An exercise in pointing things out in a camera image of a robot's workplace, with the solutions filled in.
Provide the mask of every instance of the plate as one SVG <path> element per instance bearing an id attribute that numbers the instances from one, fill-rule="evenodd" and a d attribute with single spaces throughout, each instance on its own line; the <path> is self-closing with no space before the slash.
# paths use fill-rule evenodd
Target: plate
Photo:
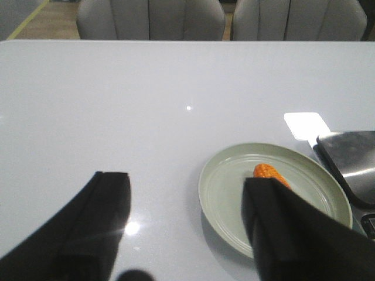
<path id="1" fill-rule="evenodd" d="M 214 155 L 199 179 L 199 200 L 213 229 L 233 248 L 252 258 L 253 250 L 241 219 L 246 177 L 259 163 L 273 165 L 292 190 L 334 220 L 351 228 L 352 209 L 337 181 L 312 159 L 267 143 L 244 143 Z"/>

